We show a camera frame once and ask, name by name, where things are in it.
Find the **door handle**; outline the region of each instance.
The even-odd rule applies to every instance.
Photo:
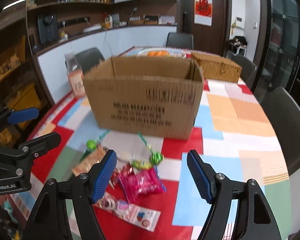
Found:
[[[297,60],[293,64],[292,75],[294,75],[294,73],[296,72],[298,61],[299,61],[299,57],[297,56]]]
[[[188,13],[184,12],[182,15],[182,29],[181,32],[187,33],[188,32]]]

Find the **table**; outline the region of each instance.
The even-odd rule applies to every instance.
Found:
[[[136,55],[143,48],[132,48],[124,56]],[[184,50],[189,57],[189,50]],[[48,178],[69,179],[85,152],[85,143],[104,132],[95,121],[87,98],[76,99],[68,94],[38,124],[32,137],[52,131],[62,137],[60,146],[35,161],[29,192],[11,195],[16,206],[27,218],[43,183]],[[148,232],[124,222],[112,214],[96,209],[99,223],[108,240],[124,239],[197,239],[210,205],[200,198],[186,165],[186,153],[191,149],[203,155],[216,172],[232,180],[258,181],[277,220],[282,239],[291,229],[290,183],[287,167],[274,130],[258,101],[242,80],[238,84],[205,80],[194,128],[188,141],[146,137],[154,150],[165,159],[158,166],[167,192],[141,196],[136,204],[161,211],[155,231]],[[128,151],[144,158],[148,152],[136,134],[109,132],[102,141],[104,147],[118,154]],[[124,199],[120,187],[107,191]],[[232,201],[224,240],[230,239],[234,226],[237,201]],[[71,201],[68,216],[74,239],[79,239]]]

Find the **kitchen counter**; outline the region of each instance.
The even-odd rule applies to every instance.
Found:
[[[111,31],[111,30],[117,30],[117,29],[122,29],[122,28],[133,28],[133,27],[145,27],[145,26],[157,26],[157,27],[177,27],[176,25],[145,25],[145,24],[139,24],[139,25],[126,25],[126,26],[121,26],[121,27],[115,27],[115,28],[112,28],[112,29],[100,29],[100,30],[95,30],[95,31],[92,31],[92,32],[89,32],[89,33],[81,33],[81,34],[77,34],[77,35],[72,35],[68,40],[66,41],[63,41],[63,42],[55,42],[51,45],[48,45],[48,46],[44,46],[43,49],[41,49],[40,51],[38,51],[37,53],[34,54],[34,56],[40,56],[44,53],[46,53],[47,51],[53,49],[53,48],[56,48],[62,44],[65,44],[67,42],[70,42],[70,41],[74,41],[76,39],[79,39],[79,38],[82,38],[82,37],[85,37],[85,36],[88,36],[88,35],[92,35],[92,34],[95,34],[95,33],[101,33],[101,32],[106,32],[106,31]]]
[[[52,44],[36,54],[39,69],[50,93],[51,104],[57,103],[70,90],[66,73],[65,54],[75,54],[90,48],[98,48],[105,59],[115,57],[133,46],[165,47],[169,32],[176,32],[174,25],[127,25],[109,30],[97,30]]]

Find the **cabinet handle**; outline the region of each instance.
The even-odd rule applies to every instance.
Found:
[[[294,75],[294,73],[296,72],[298,61],[299,61],[299,57],[297,56],[297,60],[293,64],[292,75]]]

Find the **ceiling light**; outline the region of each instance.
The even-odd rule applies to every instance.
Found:
[[[20,2],[23,2],[23,1],[25,1],[25,0],[18,0],[18,1],[16,1],[16,2],[13,2],[13,3],[11,3],[11,4],[8,4],[8,5],[7,5],[6,7],[4,7],[2,10],[7,9],[7,8],[9,8],[10,6],[15,5],[15,4],[17,4],[17,3],[20,3]]]

